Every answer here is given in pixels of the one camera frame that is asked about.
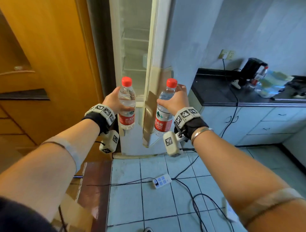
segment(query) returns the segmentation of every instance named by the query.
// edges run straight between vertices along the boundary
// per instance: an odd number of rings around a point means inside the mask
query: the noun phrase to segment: person's left hand
[[[107,95],[102,104],[110,107],[114,114],[118,114],[120,111],[134,111],[134,107],[124,106],[120,103],[118,98],[119,91],[120,86],[116,87],[113,92]]]

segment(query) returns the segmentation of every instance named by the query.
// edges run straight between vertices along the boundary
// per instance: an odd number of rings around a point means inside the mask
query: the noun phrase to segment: clear water
[[[174,93],[175,93],[175,89],[176,89],[176,88],[166,87],[166,89],[163,90],[163,91],[161,92],[161,94],[160,94],[160,96],[159,96],[159,99],[162,99],[162,100],[169,100],[169,99],[171,99],[171,98],[173,97]],[[169,113],[169,111],[168,111],[165,107],[163,107],[163,106],[161,106],[161,105],[159,105],[159,104],[157,104],[157,108],[158,108],[159,110],[165,112],[165,113]],[[161,131],[157,130],[157,129],[154,127],[154,133],[155,133],[157,136],[159,136],[159,137],[162,137],[162,136],[164,135],[164,133],[166,133],[166,132],[161,132]]]
[[[133,90],[132,86],[129,86],[129,87],[121,86],[120,92],[118,93],[118,98],[123,105],[134,107],[134,108],[136,107],[136,96],[135,96],[135,91]],[[120,112],[119,114],[124,117],[130,117],[130,116],[133,116],[133,114],[135,114],[135,111]],[[118,117],[118,121],[119,121],[120,127],[124,130],[130,130],[135,125],[135,121],[131,125],[121,124],[120,116]]]

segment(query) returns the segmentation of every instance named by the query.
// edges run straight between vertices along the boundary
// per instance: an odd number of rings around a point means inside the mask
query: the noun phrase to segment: person's right arm
[[[177,90],[170,100],[157,100],[173,115],[189,106],[186,87],[178,86]],[[193,145],[235,212],[239,213],[269,193],[289,187],[270,169],[212,131],[198,135]],[[258,216],[248,225],[248,230],[305,231],[305,215],[306,202],[302,199],[293,200]]]

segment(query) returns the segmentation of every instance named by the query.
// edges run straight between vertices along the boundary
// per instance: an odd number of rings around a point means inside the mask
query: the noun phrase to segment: hand
[[[180,109],[189,107],[186,86],[178,84],[175,94],[170,100],[157,99],[157,103],[165,107],[172,115],[175,116]]]
[[[114,114],[118,114],[120,111],[134,111],[134,107],[124,106],[121,104],[118,98],[120,87],[114,89],[109,95],[107,95],[103,101],[103,105],[110,107]]]

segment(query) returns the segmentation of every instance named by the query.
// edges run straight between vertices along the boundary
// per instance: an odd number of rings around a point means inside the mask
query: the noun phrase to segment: bottle on countertop
[[[135,91],[132,87],[132,79],[123,77],[121,80],[122,86],[118,93],[120,102],[125,106],[136,107]],[[120,127],[124,130],[132,129],[135,124],[135,110],[130,112],[119,113]]]
[[[177,80],[169,78],[167,80],[166,89],[159,96],[162,100],[169,100],[173,97],[177,86]],[[154,132],[157,136],[162,137],[164,133],[170,130],[173,115],[163,106],[157,104]]]
[[[263,70],[262,70],[259,74],[257,74],[257,75],[254,77],[254,79],[251,81],[251,83],[250,83],[250,85],[249,85],[250,88],[255,88],[255,87],[256,87],[258,81],[259,81],[261,78],[264,78],[265,75],[267,74],[268,68],[269,68],[268,66],[265,66],[265,67],[263,68]]]

